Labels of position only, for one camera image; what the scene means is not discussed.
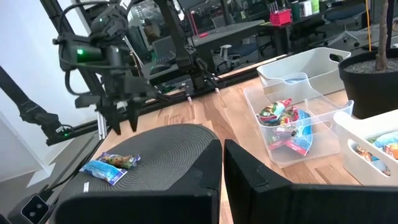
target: black plant pot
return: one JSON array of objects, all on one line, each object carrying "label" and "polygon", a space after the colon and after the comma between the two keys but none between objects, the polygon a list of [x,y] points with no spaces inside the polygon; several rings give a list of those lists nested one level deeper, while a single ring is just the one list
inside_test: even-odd
[{"label": "black plant pot", "polygon": [[[374,60],[376,54],[367,52],[356,55],[338,65],[347,97],[354,101],[353,115],[359,119],[398,109],[398,71],[368,74],[344,71],[350,65]],[[388,50],[387,58],[398,58],[398,49]]]}]

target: white box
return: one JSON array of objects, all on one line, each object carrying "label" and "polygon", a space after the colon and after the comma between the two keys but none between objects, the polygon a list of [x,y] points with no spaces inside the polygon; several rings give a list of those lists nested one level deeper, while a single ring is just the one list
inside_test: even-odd
[{"label": "white box", "polygon": [[344,89],[338,71],[339,63],[331,60],[330,55],[342,60],[350,57],[351,52],[319,47],[262,65],[257,72],[263,86],[273,85],[273,80],[292,73],[303,72],[309,77],[312,88],[326,95]]},{"label": "white box", "polygon": [[312,15],[311,0],[305,1],[305,2],[300,2],[299,6],[300,6],[300,17],[306,17],[306,16]]},{"label": "white box", "polygon": [[[338,127],[344,168],[363,185],[397,186],[398,160],[377,149],[367,139],[398,131],[398,110],[363,120],[354,119],[346,113],[336,113],[334,120]],[[391,175],[383,174],[356,153],[353,148],[357,144],[383,161],[390,168]]]},{"label": "white box", "polygon": [[[304,78],[304,80],[291,84],[284,81],[288,78]],[[340,148],[337,135],[335,134],[336,125],[333,115],[337,111],[344,111],[351,114],[353,102],[349,101],[344,107],[335,105],[310,86],[307,76],[304,73],[290,74],[289,77],[282,77],[275,81],[279,82],[265,88],[259,83],[258,85],[244,89],[244,95],[252,110],[253,117],[260,128],[271,161],[284,167],[308,159],[338,153]],[[290,123],[296,127],[303,126],[303,124],[304,126],[310,125],[312,127],[313,142],[306,156],[299,154],[285,145],[270,150],[272,138],[276,136],[275,130],[280,126],[264,126],[256,118],[256,114],[260,113],[267,105],[288,98],[292,99],[290,106],[296,106],[298,109],[302,109],[311,115],[310,118]]]}]

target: soil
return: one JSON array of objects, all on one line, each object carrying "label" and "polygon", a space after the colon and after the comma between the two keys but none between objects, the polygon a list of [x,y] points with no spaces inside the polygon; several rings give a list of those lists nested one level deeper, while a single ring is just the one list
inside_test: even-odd
[{"label": "soil", "polygon": [[361,74],[372,74],[372,73],[387,73],[387,72],[398,72],[398,58],[387,59],[387,69],[377,71],[375,69],[376,60],[370,60],[366,62],[359,62],[345,68],[346,72],[361,73]]}]

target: plant stem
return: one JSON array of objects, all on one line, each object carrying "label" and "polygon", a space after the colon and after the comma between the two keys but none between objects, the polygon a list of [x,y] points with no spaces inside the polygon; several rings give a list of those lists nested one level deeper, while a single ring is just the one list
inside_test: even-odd
[{"label": "plant stem", "polygon": [[388,0],[383,0],[383,9],[380,17],[380,38],[379,38],[379,51],[376,54],[376,70],[381,71],[387,69],[387,10]]}]

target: white wall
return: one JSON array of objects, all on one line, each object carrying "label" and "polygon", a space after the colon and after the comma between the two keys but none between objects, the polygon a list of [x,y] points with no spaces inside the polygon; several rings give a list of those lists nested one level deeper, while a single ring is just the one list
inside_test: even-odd
[{"label": "white wall", "polygon": [[41,165],[29,152],[29,148],[18,139],[7,120],[0,112],[0,182],[41,169]]},{"label": "white wall", "polygon": [[[70,0],[59,3],[66,8]],[[69,12],[67,18],[77,34],[87,35],[75,11]],[[96,118],[93,108],[76,109],[76,97],[66,91],[58,47],[52,45],[58,33],[40,1],[1,0],[0,30],[0,64],[29,98],[58,114],[63,124],[76,126]],[[72,72],[71,86],[75,91],[88,91],[78,71]],[[15,104],[1,90],[0,102],[0,112],[44,164],[49,164],[68,144],[48,147],[40,127],[23,122]]]}]

